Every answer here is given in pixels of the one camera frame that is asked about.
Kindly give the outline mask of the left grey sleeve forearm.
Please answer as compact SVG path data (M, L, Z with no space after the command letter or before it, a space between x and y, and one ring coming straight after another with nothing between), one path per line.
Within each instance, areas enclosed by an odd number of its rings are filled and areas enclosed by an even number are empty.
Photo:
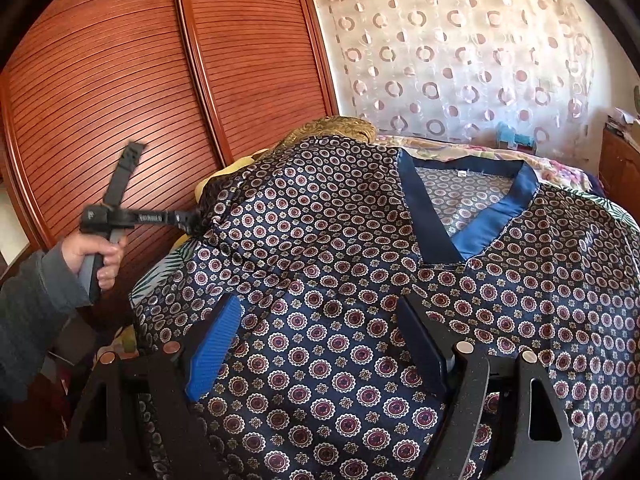
M47 350L73 310L89 303L58 246L34 252L1 287L1 396L26 398Z

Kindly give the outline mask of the person's left hand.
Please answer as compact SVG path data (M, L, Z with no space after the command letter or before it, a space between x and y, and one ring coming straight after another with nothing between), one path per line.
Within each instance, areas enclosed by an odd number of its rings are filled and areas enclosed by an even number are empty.
M78 275L85 258L99 255L103 266L96 270L96 279L102 290L114 287L120 264L124 258L127 237L122 234L115 243L96 234L73 232L62 240L61 252L66 266Z

